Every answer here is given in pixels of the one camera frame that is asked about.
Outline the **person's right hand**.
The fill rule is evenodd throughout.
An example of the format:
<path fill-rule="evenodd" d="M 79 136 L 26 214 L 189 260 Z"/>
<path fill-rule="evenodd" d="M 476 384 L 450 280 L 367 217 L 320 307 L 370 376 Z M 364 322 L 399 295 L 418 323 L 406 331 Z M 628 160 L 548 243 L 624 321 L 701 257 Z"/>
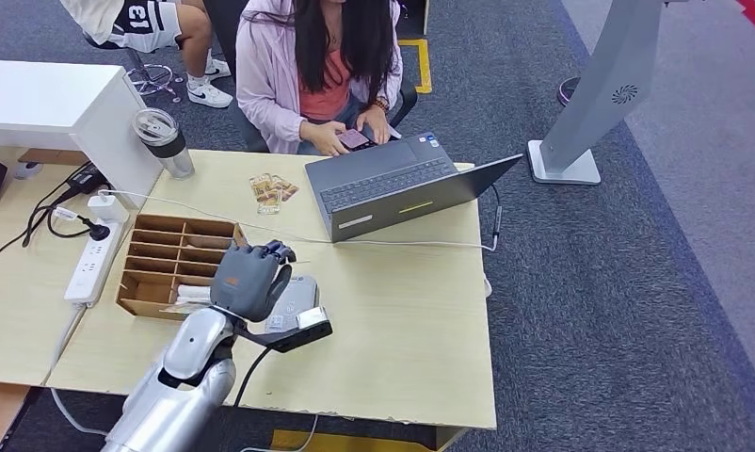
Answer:
<path fill-rule="evenodd" d="M 350 153 L 339 135 L 346 131 L 346 126 L 338 121 L 329 121 L 322 124 L 303 121 L 299 127 L 299 136 L 304 141 L 309 141 L 324 156 L 338 156 Z"/>

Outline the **person's left hand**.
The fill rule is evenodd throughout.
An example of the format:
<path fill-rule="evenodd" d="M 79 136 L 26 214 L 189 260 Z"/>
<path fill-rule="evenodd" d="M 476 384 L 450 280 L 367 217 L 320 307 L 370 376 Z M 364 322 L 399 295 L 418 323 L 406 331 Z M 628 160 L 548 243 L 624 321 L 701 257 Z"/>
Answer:
<path fill-rule="evenodd" d="M 390 139 L 389 123 L 386 119 L 386 111 L 378 104 L 366 107 L 356 119 L 356 129 L 362 133 L 365 126 L 372 131 L 372 140 L 378 144 L 385 144 Z"/>

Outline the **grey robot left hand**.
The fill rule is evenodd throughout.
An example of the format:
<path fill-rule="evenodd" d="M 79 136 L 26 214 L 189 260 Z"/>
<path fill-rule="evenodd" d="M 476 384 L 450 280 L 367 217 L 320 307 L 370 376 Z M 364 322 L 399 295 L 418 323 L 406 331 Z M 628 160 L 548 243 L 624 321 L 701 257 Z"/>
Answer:
<path fill-rule="evenodd" d="M 265 320 L 288 286 L 295 252 L 279 240 L 230 246 L 210 286 L 213 306 L 251 322 Z"/>

